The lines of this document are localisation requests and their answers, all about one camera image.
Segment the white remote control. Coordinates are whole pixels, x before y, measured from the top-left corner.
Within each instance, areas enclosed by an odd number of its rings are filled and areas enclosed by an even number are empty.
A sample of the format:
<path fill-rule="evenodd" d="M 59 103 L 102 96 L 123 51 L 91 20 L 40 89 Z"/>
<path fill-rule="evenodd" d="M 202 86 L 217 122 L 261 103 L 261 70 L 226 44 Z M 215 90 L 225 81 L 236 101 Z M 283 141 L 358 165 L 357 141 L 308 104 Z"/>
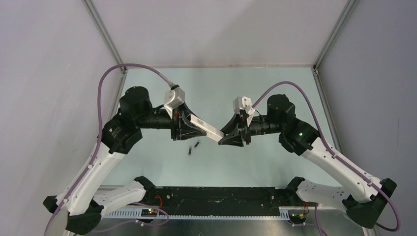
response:
<path fill-rule="evenodd" d="M 203 121 L 195 115 L 190 116 L 190 122 L 196 127 L 205 131 L 206 136 L 216 142 L 219 142 L 224 137 L 223 132 L 221 132 L 219 129 L 213 127 L 212 125 L 208 124 L 207 122 Z"/>

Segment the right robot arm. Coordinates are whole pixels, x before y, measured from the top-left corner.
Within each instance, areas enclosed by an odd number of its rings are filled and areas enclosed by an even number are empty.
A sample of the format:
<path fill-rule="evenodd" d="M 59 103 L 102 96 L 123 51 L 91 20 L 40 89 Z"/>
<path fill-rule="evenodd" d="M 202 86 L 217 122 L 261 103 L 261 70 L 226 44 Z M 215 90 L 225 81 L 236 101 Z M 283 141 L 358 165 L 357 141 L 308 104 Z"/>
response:
<path fill-rule="evenodd" d="M 243 147 L 252 136 L 277 133 L 286 151 L 314 163 L 339 183 L 338 187 L 331 187 L 295 177 L 287 185 L 288 203 L 320 203 L 345 212 L 364 228 L 377 224 L 388 197 L 396 189 L 393 180 L 367 173 L 330 146 L 316 128 L 296 117 L 294 104 L 283 94 L 268 98 L 264 116 L 253 115 L 247 97 L 238 97 L 234 109 L 234 117 L 222 128 L 224 136 L 219 145 Z"/>

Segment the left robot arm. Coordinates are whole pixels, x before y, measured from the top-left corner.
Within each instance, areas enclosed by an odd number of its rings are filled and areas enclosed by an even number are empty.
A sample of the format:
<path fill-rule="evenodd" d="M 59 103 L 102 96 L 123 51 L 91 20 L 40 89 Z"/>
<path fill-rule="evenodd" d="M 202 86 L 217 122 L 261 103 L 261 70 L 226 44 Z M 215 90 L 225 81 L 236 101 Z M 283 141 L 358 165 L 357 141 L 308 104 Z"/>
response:
<path fill-rule="evenodd" d="M 206 136 L 198 118 L 185 103 L 185 93 L 172 87 L 161 106 L 153 107 L 145 87 L 129 88 L 120 98 L 120 107 L 107 123 L 99 123 L 93 151 L 70 185 L 43 204 L 52 214 L 45 235 L 79 236 L 92 232 L 105 215 L 126 205 L 155 200 L 154 184 L 137 177 L 130 184 L 97 194 L 111 170 L 143 137 L 143 129 L 168 129 L 175 141 Z"/>

